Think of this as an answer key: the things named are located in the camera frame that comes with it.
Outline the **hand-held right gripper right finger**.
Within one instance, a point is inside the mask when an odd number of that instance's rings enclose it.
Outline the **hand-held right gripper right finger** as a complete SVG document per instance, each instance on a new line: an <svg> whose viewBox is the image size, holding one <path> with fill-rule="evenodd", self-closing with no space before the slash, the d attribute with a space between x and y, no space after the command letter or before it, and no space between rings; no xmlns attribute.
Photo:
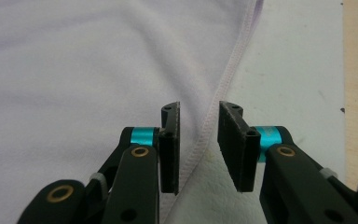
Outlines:
<svg viewBox="0 0 358 224"><path fill-rule="evenodd" d="M243 108L219 102L217 142L238 192L252 192L259 158L261 134L242 117Z"/></svg>

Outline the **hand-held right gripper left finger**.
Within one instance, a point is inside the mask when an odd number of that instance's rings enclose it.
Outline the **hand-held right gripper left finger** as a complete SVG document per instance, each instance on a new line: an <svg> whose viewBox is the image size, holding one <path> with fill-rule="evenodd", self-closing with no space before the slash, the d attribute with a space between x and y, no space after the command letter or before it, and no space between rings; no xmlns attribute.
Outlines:
<svg viewBox="0 0 358 224"><path fill-rule="evenodd" d="M158 133L160 186L163 193L179 192L180 168L180 103L161 108L161 128Z"/></svg>

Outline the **lilac printed cloth garment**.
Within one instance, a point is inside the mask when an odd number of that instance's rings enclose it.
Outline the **lilac printed cloth garment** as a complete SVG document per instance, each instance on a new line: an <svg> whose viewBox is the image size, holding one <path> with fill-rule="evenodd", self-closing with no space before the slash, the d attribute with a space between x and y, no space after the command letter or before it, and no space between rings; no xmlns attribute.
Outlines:
<svg viewBox="0 0 358 224"><path fill-rule="evenodd" d="M210 142L264 0L0 0L0 224L87 181L128 126L181 106L180 179Z"/></svg>

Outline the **white grid mat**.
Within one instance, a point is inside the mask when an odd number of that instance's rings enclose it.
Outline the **white grid mat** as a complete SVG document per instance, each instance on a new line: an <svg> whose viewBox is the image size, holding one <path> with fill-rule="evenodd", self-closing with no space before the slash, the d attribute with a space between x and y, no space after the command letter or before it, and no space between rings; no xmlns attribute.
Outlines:
<svg viewBox="0 0 358 224"><path fill-rule="evenodd" d="M345 177L342 0L264 0L227 90L250 125L286 127L322 166ZM211 133L164 224L267 224L255 188L236 191Z"/></svg>

